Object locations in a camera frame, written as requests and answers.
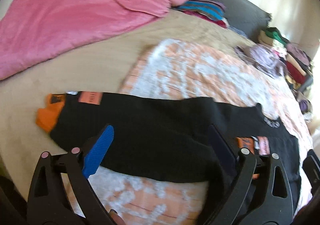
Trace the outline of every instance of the black garment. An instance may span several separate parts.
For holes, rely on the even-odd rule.
[[[115,138],[101,165],[116,172],[160,181],[210,181],[210,209],[222,199],[232,177],[225,174],[208,139],[211,124],[217,128],[235,155],[236,137],[266,136],[271,153],[284,164],[294,202],[300,192],[298,140],[280,119],[273,121],[261,112],[261,105],[236,107],[212,98],[185,100],[145,99],[104,93],[100,105],[78,102],[66,94],[52,139],[69,151],[80,147],[109,123]]]

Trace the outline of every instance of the blue striped fabric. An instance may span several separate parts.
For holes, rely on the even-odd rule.
[[[222,20],[224,16],[224,11],[219,5],[208,1],[187,1],[183,5],[174,7],[173,9],[178,11],[195,11],[214,21]]]

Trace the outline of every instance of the white print on black shirt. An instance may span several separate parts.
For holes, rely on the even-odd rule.
[[[264,121],[270,126],[274,128],[280,127],[280,123],[278,121],[271,121],[267,117],[264,118]]]

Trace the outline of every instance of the pink blanket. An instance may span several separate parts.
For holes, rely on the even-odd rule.
[[[126,33],[187,0],[14,0],[0,22],[0,80]]]

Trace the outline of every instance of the lavender cloth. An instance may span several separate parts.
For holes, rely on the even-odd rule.
[[[304,51],[298,49],[297,47],[293,46],[292,44],[287,44],[286,46],[287,51],[292,53],[292,55],[297,58],[299,61],[301,61],[304,65],[309,66],[310,65],[310,60],[305,54]]]
[[[262,44],[246,48],[236,46],[235,52],[246,63],[252,64],[272,78],[284,76],[287,73],[287,67],[280,61],[279,57]]]

